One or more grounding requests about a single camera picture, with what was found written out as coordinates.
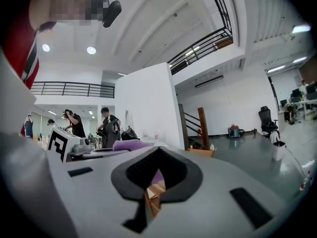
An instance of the round ceiling light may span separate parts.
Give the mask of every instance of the round ceiling light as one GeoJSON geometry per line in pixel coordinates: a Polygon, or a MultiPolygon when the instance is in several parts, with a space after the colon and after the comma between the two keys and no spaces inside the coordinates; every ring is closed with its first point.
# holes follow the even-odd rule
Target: round ceiling light
{"type": "Polygon", "coordinates": [[[94,47],[88,47],[87,48],[87,52],[91,55],[95,54],[96,53],[96,49],[94,47]]]}
{"type": "Polygon", "coordinates": [[[44,50],[45,52],[50,51],[50,47],[49,47],[49,45],[47,45],[47,44],[44,44],[44,45],[42,46],[42,48],[43,48],[43,50],[44,50]]]}

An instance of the wooden post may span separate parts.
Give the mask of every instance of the wooden post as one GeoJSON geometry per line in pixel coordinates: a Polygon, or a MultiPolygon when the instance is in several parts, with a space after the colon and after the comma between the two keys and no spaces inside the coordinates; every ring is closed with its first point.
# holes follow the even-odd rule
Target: wooden post
{"type": "Polygon", "coordinates": [[[180,120],[182,122],[184,146],[185,146],[185,150],[188,150],[189,149],[189,141],[188,141],[188,134],[187,134],[187,127],[186,127],[184,108],[183,108],[182,104],[178,104],[178,107],[179,107],[179,112],[180,112],[180,120]]]}
{"type": "Polygon", "coordinates": [[[198,108],[198,115],[199,115],[200,125],[202,127],[203,145],[205,149],[210,149],[204,108],[198,108]]]}

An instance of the table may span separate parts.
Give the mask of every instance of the table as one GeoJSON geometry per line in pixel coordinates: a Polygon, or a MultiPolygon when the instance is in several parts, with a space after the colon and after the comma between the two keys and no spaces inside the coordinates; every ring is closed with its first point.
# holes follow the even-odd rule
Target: table
{"type": "Polygon", "coordinates": [[[317,103],[317,99],[311,100],[311,101],[294,102],[293,104],[296,104],[296,105],[303,104],[303,106],[304,106],[304,120],[306,120],[306,105],[305,104],[313,104],[313,103],[317,103]]]}

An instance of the red shirt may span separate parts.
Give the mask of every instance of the red shirt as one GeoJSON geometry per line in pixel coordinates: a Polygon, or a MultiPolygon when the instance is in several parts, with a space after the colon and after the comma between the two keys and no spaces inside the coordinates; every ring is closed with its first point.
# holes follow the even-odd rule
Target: red shirt
{"type": "Polygon", "coordinates": [[[31,89],[40,64],[36,54],[36,31],[31,26],[28,8],[14,20],[7,30],[2,48],[7,60],[20,78],[26,76],[26,74],[23,76],[23,72],[30,55],[31,60],[28,63],[31,63],[31,69],[27,69],[28,75],[23,78],[23,81],[31,89]],[[33,52],[32,58],[31,49],[34,45],[35,56],[33,52]]]}

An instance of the black office chair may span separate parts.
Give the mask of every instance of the black office chair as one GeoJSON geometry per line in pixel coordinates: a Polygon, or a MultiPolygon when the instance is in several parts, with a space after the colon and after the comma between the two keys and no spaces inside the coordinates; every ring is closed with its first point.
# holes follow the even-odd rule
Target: black office chair
{"type": "Polygon", "coordinates": [[[270,136],[270,134],[277,130],[278,127],[276,125],[276,122],[278,120],[274,120],[274,122],[272,122],[271,119],[271,110],[268,109],[267,106],[261,107],[261,111],[259,112],[259,116],[261,119],[261,129],[263,132],[267,132],[267,137],[270,136]]]}

